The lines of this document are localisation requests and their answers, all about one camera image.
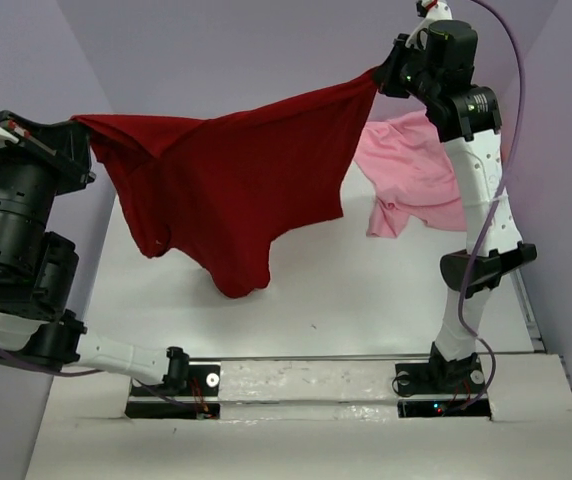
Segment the dark red t shirt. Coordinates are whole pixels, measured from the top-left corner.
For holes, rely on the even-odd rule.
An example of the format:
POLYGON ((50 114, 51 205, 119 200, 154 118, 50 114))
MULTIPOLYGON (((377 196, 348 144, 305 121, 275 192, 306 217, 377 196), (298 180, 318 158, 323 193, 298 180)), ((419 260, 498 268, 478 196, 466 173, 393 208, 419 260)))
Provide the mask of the dark red t shirt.
POLYGON ((339 219, 341 186, 370 114, 371 72, 211 119, 85 114, 139 251, 179 250, 227 297, 267 287, 272 243, 339 219))

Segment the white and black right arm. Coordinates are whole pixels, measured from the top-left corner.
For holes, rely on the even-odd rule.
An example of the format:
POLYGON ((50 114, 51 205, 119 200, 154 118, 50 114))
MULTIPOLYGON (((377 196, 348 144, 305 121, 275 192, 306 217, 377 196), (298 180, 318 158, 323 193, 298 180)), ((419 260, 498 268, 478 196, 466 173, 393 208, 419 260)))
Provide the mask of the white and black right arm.
POLYGON ((440 260, 448 293, 429 359, 398 371, 404 396, 448 394, 472 381, 491 293, 537 257, 514 222, 503 180, 499 102, 492 89, 472 81, 477 44, 470 24, 425 12, 412 34, 395 39, 374 75, 381 94, 425 106, 454 169, 465 218, 465 248, 440 260))

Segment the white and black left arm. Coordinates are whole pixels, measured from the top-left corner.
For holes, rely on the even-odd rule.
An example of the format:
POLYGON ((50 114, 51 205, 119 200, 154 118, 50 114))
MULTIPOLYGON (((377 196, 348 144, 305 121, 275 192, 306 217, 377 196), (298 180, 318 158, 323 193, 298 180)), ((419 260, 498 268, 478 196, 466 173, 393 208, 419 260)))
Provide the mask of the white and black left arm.
POLYGON ((94 180, 84 126, 0 111, 0 364, 62 377, 107 372, 175 395, 189 379, 181 348, 107 339, 67 307, 79 257, 47 223, 56 197, 94 180))

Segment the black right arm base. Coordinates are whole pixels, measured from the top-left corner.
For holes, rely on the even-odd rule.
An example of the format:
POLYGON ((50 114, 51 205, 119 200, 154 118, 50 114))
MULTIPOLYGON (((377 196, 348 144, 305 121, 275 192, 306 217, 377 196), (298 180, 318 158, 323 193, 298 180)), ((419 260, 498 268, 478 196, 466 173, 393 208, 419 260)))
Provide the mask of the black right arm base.
POLYGON ((431 376, 427 361, 398 363, 391 387, 398 398, 397 412, 401 419, 492 418, 487 394, 465 407, 486 387, 479 360, 453 380, 444 382, 431 376))

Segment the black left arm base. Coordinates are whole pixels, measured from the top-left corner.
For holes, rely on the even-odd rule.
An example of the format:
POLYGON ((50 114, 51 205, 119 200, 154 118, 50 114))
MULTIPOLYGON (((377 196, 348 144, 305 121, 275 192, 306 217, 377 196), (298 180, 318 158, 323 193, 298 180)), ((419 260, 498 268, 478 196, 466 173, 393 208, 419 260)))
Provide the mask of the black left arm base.
POLYGON ((182 389, 132 381, 125 406, 129 419, 217 420, 220 417, 221 364, 192 361, 182 389))

